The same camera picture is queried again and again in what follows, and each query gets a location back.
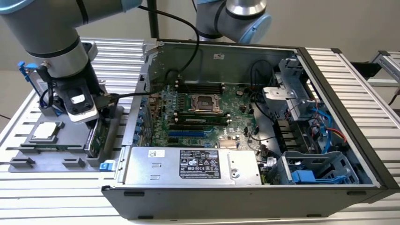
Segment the blue plastic latch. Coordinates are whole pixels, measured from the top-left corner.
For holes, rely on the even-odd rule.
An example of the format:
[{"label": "blue plastic latch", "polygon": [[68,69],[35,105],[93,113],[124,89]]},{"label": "blue plastic latch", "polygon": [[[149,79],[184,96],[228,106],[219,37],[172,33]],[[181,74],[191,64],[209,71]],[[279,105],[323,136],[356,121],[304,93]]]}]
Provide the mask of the blue plastic latch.
[{"label": "blue plastic latch", "polygon": [[99,171],[100,172],[112,172],[113,163],[100,163]]},{"label": "blue plastic latch", "polygon": [[292,172],[292,179],[296,184],[341,184],[345,182],[345,176],[337,176],[332,179],[315,179],[311,170],[296,170]]},{"label": "blue plastic latch", "polygon": [[31,79],[29,79],[29,76],[27,74],[24,65],[25,65],[24,61],[21,61],[21,62],[17,63],[20,73],[24,75],[24,78],[25,78],[27,82],[31,82]]},{"label": "blue plastic latch", "polygon": [[295,172],[292,172],[292,178],[295,183],[316,182],[313,172],[311,170],[296,170]]},{"label": "blue plastic latch", "polygon": [[29,63],[27,66],[25,66],[27,69],[36,69],[37,68],[37,65],[35,63]]}]

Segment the metal rod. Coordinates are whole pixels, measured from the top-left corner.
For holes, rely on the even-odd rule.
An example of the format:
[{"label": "metal rod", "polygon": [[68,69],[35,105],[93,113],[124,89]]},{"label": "metal rod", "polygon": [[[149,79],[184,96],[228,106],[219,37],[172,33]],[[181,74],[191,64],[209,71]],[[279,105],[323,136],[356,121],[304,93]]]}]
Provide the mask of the metal rod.
[{"label": "metal rod", "polygon": [[[157,0],[148,0],[148,8],[152,10],[157,10]],[[151,38],[160,38],[159,17],[153,12],[149,12],[149,34]]]}]

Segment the slotted metal surface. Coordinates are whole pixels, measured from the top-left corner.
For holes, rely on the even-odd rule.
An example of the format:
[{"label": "slotted metal surface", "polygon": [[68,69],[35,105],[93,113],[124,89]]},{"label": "slotted metal surface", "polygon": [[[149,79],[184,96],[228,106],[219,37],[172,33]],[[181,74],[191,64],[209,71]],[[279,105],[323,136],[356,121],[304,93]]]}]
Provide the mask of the slotted metal surface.
[{"label": "slotted metal surface", "polygon": [[[395,179],[400,182],[399,117],[387,104],[381,103],[381,98],[341,54],[335,54],[331,49],[315,50],[308,48],[308,52],[369,144],[376,150]],[[308,84],[313,95],[317,96],[311,83]]]},{"label": "slotted metal surface", "polygon": [[[108,92],[129,93],[135,91],[141,61],[141,45],[139,40],[95,39],[99,55],[93,67],[100,80],[105,80]],[[373,99],[360,85],[343,84],[340,79],[355,80],[339,65],[337,56],[329,50],[312,49],[315,60],[324,67],[327,78],[333,79],[335,90],[343,100],[348,101],[349,112],[363,133],[369,140],[396,140],[399,130],[381,109],[376,108]],[[127,122],[132,98],[121,100],[125,115],[121,124]],[[379,117],[364,117],[363,114],[376,114]],[[15,148],[23,143],[40,115],[37,98],[31,93],[13,116],[5,130],[0,134],[0,162],[8,162],[16,155]],[[124,133],[120,126],[119,135]],[[119,154],[120,138],[115,145]],[[383,148],[377,150],[396,181],[400,183],[400,150]],[[399,224],[400,223],[400,193],[373,204],[356,204],[328,218],[293,219],[221,219],[221,220],[180,220],[180,221],[128,221],[112,208],[100,192],[100,186],[109,183],[113,173],[109,172],[68,172],[68,173],[8,173],[8,165],[0,165],[0,223],[1,224]]]}]

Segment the blue connector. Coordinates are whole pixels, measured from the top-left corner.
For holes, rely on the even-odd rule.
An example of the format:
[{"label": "blue connector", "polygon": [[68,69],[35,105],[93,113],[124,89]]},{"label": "blue connector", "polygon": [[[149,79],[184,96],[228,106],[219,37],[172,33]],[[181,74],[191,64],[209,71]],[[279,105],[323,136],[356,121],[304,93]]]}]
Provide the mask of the blue connector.
[{"label": "blue connector", "polygon": [[113,163],[100,163],[100,172],[112,172]]},{"label": "blue connector", "polygon": [[320,123],[320,133],[323,134],[324,137],[328,135],[324,123]]},{"label": "blue connector", "polygon": [[[324,117],[328,118],[328,123],[329,123],[328,128],[331,128],[331,127],[332,127],[332,117],[331,117],[327,113],[324,113],[320,109],[312,108],[311,110],[315,111],[315,112],[317,112],[320,115],[323,115]],[[331,147],[331,131],[328,131],[327,144],[325,144],[325,147],[324,147],[324,150],[323,150],[321,154],[325,154],[325,153],[328,152],[329,147]]]},{"label": "blue connector", "polygon": [[32,80],[31,80],[29,75],[27,74],[27,69],[36,69],[36,68],[37,68],[36,64],[35,64],[35,63],[29,63],[29,64],[25,66],[25,62],[24,62],[24,61],[20,61],[20,62],[17,63],[17,66],[19,66],[20,73],[24,75],[25,81],[31,83],[31,85],[32,85],[32,87],[33,87],[33,89],[35,89],[37,95],[40,96],[40,92],[39,92],[39,90],[36,89],[36,86],[35,86],[35,84],[33,84],[33,82],[32,82]]}]

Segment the power supply label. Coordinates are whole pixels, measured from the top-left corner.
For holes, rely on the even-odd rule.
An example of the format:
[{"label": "power supply label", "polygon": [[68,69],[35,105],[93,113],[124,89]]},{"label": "power supply label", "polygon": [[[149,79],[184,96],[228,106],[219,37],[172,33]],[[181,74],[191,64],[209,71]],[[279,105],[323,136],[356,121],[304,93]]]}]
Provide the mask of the power supply label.
[{"label": "power supply label", "polygon": [[217,150],[180,150],[180,177],[183,179],[220,179]]}]

